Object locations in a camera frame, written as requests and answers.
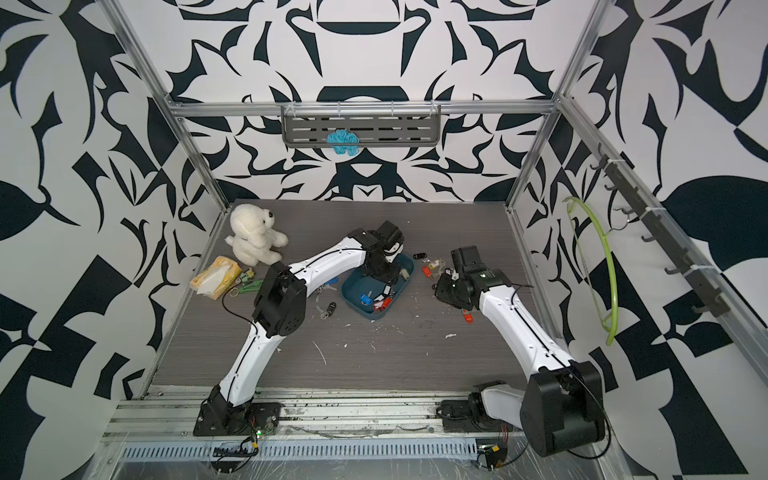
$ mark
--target vent grille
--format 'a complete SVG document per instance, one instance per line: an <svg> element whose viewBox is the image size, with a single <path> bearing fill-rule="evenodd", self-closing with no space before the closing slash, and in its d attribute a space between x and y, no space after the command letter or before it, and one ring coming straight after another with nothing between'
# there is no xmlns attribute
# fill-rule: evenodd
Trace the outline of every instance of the vent grille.
<svg viewBox="0 0 768 480"><path fill-rule="evenodd" d="M236 448L240 442L216 442ZM192 462L210 460L211 442L135 442L123 450L123 462ZM474 460L474 439L323 439L266 440L256 461L373 460L452 458Z"/></svg>
<svg viewBox="0 0 768 480"><path fill-rule="evenodd" d="M288 147L434 147L440 138L440 109L423 115L385 114L300 117L283 111L283 141ZM328 135L347 130L357 135L355 144L328 142Z"/></svg>

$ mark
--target white teddy bear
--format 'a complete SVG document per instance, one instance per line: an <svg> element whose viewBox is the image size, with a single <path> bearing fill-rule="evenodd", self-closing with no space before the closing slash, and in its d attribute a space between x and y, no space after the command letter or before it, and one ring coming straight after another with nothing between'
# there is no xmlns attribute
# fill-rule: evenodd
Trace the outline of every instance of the white teddy bear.
<svg viewBox="0 0 768 480"><path fill-rule="evenodd" d="M224 239L232 246L235 257L247 266L256 266L260 261L272 265L283 256L270 250L288 244L286 234L272 230L275 216L252 204L238 205L230 215L234 237Z"/></svg>

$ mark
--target black cable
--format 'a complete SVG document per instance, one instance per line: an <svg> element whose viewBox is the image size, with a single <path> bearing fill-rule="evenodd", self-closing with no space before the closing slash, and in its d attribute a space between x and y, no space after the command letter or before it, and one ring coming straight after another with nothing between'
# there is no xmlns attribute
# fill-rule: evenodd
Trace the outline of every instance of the black cable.
<svg viewBox="0 0 768 480"><path fill-rule="evenodd" d="M509 465L511 463L516 462L518 460L518 458L522 457L523 454L525 453L525 451L528 450L528 446L530 444L531 443L526 439L525 440L525 447L523 447L523 449L520 451L520 453L518 453L512 460L509 460L508 462L504 462L501 465L499 465L498 467L494 467L494 470L499 470L500 468L503 468L503 467L505 467L505 466L507 466L507 465Z"/></svg>
<svg viewBox="0 0 768 480"><path fill-rule="evenodd" d="M366 251L366 250L365 250L365 249L363 249L363 248L339 248L339 249L336 249L336 250L331 250L331 251L329 251L329 252L326 252L326 253L324 253L323 255L320 255L320 256L319 256L319 257L317 257L316 259L312 260L312 261L311 261L311 262L309 262L307 265L305 265L305 266L304 266L304 268L302 268L302 269L300 269L300 270L297 270L296 272L291 272L291 274L293 274L293 275L297 275L297 274L299 274L299 273L302 273L304 270L306 270L307 268L309 268L309 266L310 266L310 265L312 265L313 263L315 263L317 260L320 260L321 258L323 258L323 257L325 257L325 256L327 256L327 255L330 255L331 253L336 253L336 252L343 252L343 251L346 251L346 250L359 250L359 251L363 251L363 252L365 252L365 251ZM278 276L277 276L277 278L281 278L281 277L285 277L285 276L288 276L288 275L287 275L287 274L278 275ZM224 308L224 309L225 309L225 310L226 310L228 313L230 313L230 314L232 314L232 315L235 315L237 318L243 319L243 320L245 320L246 322L250 323L250 325L251 325L251 326L252 326L254 329L256 328L256 323L255 323L254 321L252 321L251 319L248 319L248 318L246 318L246 317L244 317L244 316L240 315L239 313L235 313L235 312L233 312L232 310L228 309L228 308L227 308L227 305L226 305L226 303L224 302L224 299L226 299L226 298L227 298L227 296L229 296L229 293L230 293L230 291L232 291L232 289L234 289L234 288L237 288L237 287L239 287L239 286L243 286L243 285L246 285L246 284L251 284L251 283L253 283L253 282L256 282L256 281L258 281L258 280L266 280L266 277L265 277L265 278L252 278L252 279L250 279L250 280L246 280L246 281L244 281L244 282L236 283L236 284L232 285L230 288L228 288L228 289L227 289L227 291L226 291L226 292L224 292L224 293L222 294L222 296L221 296L221 306L222 306L222 307L223 307L223 308ZM246 350L245 354L243 354L243 357L240 359L240 363L239 363L239 364L237 364L237 368L235 369L235 378L237 377L237 373L240 371L240 366L241 366L241 365L243 365L243 360L245 359L246 355L248 354L248 350L250 350L250 347L251 347L251 346L253 346L253 342L254 342L255 340L256 340L256 337L254 337L254 338L251 340L251 343L250 343L250 345L248 346L248 349ZM230 382L230 388L229 388L229 391L227 392L227 403L230 401L230 395L232 394L232 385L235 383L235 378L232 378L232 381Z"/></svg>
<svg viewBox="0 0 768 480"><path fill-rule="evenodd" d="M253 437L246 437L242 442L240 442L240 448L243 448L243 443L252 441ZM256 455L259 455L259 448L256 447L252 452L234 452L234 453L228 453L226 455L215 455L217 458L215 461L210 462L210 467L213 470L219 471L218 465L219 462L221 462L222 458L243 458L243 461L234 469L230 470L228 473L234 473L240 470L242 467L244 467L249 460L251 460Z"/></svg>
<svg viewBox="0 0 768 480"><path fill-rule="evenodd" d="M330 433L320 432L318 430L305 429L304 427L292 426L290 428L296 429L296 430L301 430L302 432L306 432L306 433L311 433L313 435L319 435L319 436L325 437L327 439L366 439L366 438L373 438L373 437L376 437L376 436L379 436L379 435L389 435L390 433L394 433L397 430L405 430L406 432L418 432L420 430L426 430L429 427L430 427L430 425L427 425L427 426L424 426L424 427L421 427L421 428L418 428L418 429L406 429L406 428L401 427L400 425L395 425L395 428L392 429L392 430L381 430L381 431L376 431L376 433L369 433L367 435L333 435L333 434L330 434Z"/></svg>
<svg viewBox="0 0 768 480"><path fill-rule="evenodd" d="M598 398L592 393L592 391L587 387L587 385L579 378L579 376L576 374L576 372L570 367L566 366L563 362L560 361L560 359L557 356L552 356L560 365L563 366L563 368L568 369L569 372L571 372L571 376L574 377L581 386L584 387L584 390L589 393L589 395L592 397L595 403L598 404L598 407L600 407L601 412L603 412L603 418L605 419L605 424L608 427L608 441L605 444L605 448L602 452L598 453L597 455L587 457L585 455L579 455L578 453L572 452L571 450L567 450L568 453L573 455L574 457L583 458L584 460L597 460L598 458L602 457L606 453L608 453L608 449L611 447L611 433L613 432L614 427L611 425L611 420L608 419L608 414L605 412L605 409L603 408L602 404L598 401Z"/></svg>
<svg viewBox="0 0 768 480"><path fill-rule="evenodd" d="M444 420L469 420L470 419L469 415L453 416L451 414L445 414L445 413L442 412L442 408L443 408L443 406L439 406L435 410L435 415L437 415L441 419L444 419Z"/></svg>
<svg viewBox="0 0 768 480"><path fill-rule="evenodd" d="M328 256L328 255L330 255L331 253L336 253L336 252L346 252L347 250L359 250L359 251L361 251L361 252L367 252L367 251L368 251L368 250L366 250L366 249L364 249L364 248L338 248L338 249L336 249L336 250L331 250L331 251L329 251L329 252L325 252L323 255L320 255L320 256L319 256L319 257L317 257L316 259L314 259L314 260L312 260L311 262L309 262L309 263L308 263L307 265L305 265L305 266L304 266L304 268L302 268L301 270L297 270L296 272L291 272L291 273L292 273L293 275L297 275L297 274L299 274L299 273L302 273L304 270L306 270L306 269L310 268L310 265L312 265L313 263L315 263L317 260L320 260L320 259L321 259L321 258L323 258L323 257L327 257L327 256Z"/></svg>
<svg viewBox="0 0 768 480"><path fill-rule="evenodd" d="M258 280L265 280L265 279L264 278L252 278L252 279L246 280L244 282L236 283L236 284L232 285L230 288L228 288L227 291L222 293L222 295L221 295L221 306L224 307L224 309L227 312L231 313L232 315L235 315L237 318L241 318L241 319L245 320L246 322L250 323L253 326L253 328L256 328L255 322L253 320L251 320L251 319L248 319L248 318L240 315L239 313L235 313L232 310L228 309L227 305L224 303L224 299L227 298L229 296L229 293L232 290L236 289L237 287L243 286L243 285L246 285L246 284L250 285L251 283L256 282Z"/></svg>
<svg viewBox="0 0 768 480"><path fill-rule="evenodd" d="M493 428L487 429L485 427L481 427L480 424L477 423L473 418L470 418L469 421L472 423L473 427L475 427L477 430L480 430L481 432L490 432L493 430Z"/></svg>

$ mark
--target black and white patterned wall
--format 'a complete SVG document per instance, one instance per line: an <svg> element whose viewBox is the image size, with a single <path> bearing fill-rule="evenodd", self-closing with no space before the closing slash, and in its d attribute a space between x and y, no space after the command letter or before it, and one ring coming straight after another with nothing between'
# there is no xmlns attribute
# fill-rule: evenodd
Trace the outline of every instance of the black and white patterned wall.
<svg viewBox="0 0 768 480"><path fill-rule="evenodd" d="M130 0L184 102L551 98L594 0ZM537 115L445 117L434 149L286 149L275 118L190 122L238 197L506 200Z"/></svg>
<svg viewBox="0 0 768 480"><path fill-rule="evenodd" d="M550 98L594 0L124 0L180 101Z"/></svg>
<svg viewBox="0 0 768 480"><path fill-rule="evenodd" d="M98 5L0 7L3 478L59 480L133 395L218 216Z"/></svg>
<svg viewBox="0 0 768 480"><path fill-rule="evenodd" d="M762 319L768 223L764 2L618 0L574 90L644 183ZM620 194L561 120L516 210L568 347L604 377L605 405L635 478L764 478L756 445L768 389L670 261L633 221L608 240L617 271L612 346L585 281L569 195L605 230L627 218ZM601 314L607 264L583 211L572 216Z"/></svg>
<svg viewBox="0 0 768 480"><path fill-rule="evenodd" d="M230 200L504 201L541 126L538 114L443 115L436 147L288 148L280 120L191 118Z"/></svg>

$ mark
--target gray wire shelf basket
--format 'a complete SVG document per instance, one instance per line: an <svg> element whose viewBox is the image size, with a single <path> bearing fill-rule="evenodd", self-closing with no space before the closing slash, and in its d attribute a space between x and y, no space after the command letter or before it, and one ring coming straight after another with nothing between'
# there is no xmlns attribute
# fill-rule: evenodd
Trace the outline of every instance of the gray wire shelf basket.
<svg viewBox="0 0 768 480"><path fill-rule="evenodd" d="M291 148L434 147L440 139L440 107L397 102L349 102L314 106L282 107L283 141ZM354 133L357 143L328 142L337 130Z"/></svg>

